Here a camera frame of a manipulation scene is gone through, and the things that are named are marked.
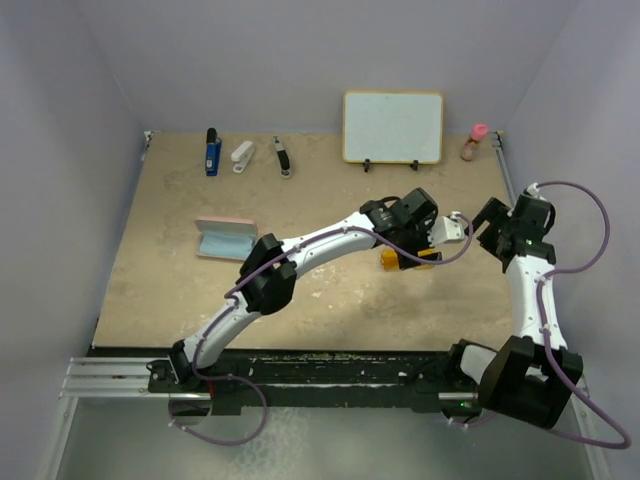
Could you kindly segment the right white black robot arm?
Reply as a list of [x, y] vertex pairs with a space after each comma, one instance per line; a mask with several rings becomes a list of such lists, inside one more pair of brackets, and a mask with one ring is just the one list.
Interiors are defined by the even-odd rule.
[[554, 206], [528, 194], [514, 207], [490, 199], [472, 221], [480, 246], [501, 263], [511, 293], [513, 333], [498, 350], [461, 340], [449, 351], [446, 383], [456, 391], [476, 384], [480, 407], [549, 430], [583, 373], [556, 316], [556, 252], [545, 236]]

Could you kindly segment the orange sunglasses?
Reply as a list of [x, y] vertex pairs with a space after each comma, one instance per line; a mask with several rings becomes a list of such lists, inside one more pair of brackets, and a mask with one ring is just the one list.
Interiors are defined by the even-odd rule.
[[[429, 261], [440, 261], [442, 259], [442, 253], [434, 249], [421, 250], [413, 253], [413, 256]], [[415, 262], [405, 255], [401, 255], [396, 250], [388, 248], [381, 251], [380, 264], [385, 271], [407, 269], [425, 270], [432, 268], [431, 264]]]

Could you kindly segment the blue cleaning cloth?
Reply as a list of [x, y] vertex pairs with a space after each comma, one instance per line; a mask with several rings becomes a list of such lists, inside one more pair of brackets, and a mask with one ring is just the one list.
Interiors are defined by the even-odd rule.
[[245, 260], [254, 246], [254, 238], [246, 235], [206, 232], [201, 236], [197, 253], [205, 257]]

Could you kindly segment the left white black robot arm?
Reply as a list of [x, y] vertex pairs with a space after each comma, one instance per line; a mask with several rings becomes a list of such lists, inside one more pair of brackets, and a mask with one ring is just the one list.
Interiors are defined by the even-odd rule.
[[170, 378], [184, 392], [202, 387], [206, 369], [252, 322], [284, 309], [296, 282], [312, 270], [352, 253], [381, 244], [396, 246], [412, 268], [417, 253], [428, 249], [429, 230], [438, 206], [422, 188], [404, 197], [370, 200], [345, 219], [318, 231], [289, 239], [261, 237], [239, 271], [224, 305], [197, 333], [170, 349]]

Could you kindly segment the pink glasses case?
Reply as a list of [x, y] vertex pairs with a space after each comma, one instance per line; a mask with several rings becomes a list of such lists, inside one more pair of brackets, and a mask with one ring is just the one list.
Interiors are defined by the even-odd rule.
[[204, 258], [244, 261], [251, 253], [258, 227], [253, 220], [231, 217], [198, 217], [196, 255]]

